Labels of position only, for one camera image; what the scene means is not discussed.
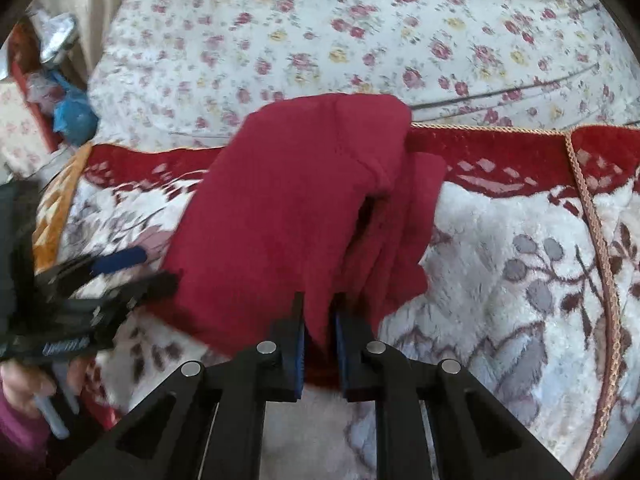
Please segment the left hand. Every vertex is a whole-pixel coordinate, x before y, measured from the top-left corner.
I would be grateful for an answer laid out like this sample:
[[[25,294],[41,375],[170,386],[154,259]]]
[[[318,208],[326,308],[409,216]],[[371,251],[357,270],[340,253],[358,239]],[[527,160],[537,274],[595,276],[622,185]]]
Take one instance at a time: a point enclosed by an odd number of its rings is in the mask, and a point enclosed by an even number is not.
[[[93,360],[94,356],[81,356],[68,366],[66,382],[76,396],[84,388],[86,373]],[[30,418],[40,417],[35,396],[53,396],[56,391],[55,383],[43,370],[14,360],[1,364],[1,385],[12,408]]]

